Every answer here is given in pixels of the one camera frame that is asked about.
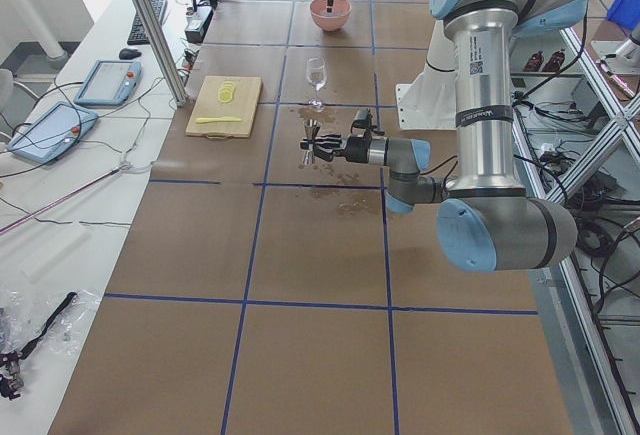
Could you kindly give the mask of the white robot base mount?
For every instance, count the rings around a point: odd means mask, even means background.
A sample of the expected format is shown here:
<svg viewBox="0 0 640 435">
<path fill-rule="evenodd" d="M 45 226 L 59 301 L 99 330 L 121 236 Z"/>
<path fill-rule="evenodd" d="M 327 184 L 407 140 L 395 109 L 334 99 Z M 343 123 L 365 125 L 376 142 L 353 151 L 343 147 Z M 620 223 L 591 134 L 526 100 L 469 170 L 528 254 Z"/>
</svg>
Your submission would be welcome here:
<svg viewBox="0 0 640 435">
<path fill-rule="evenodd" d="M 401 130 L 455 129 L 456 61 L 454 44 L 435 23 L 423 71 L 411 84 L 396 85 Z"/>
</svg>

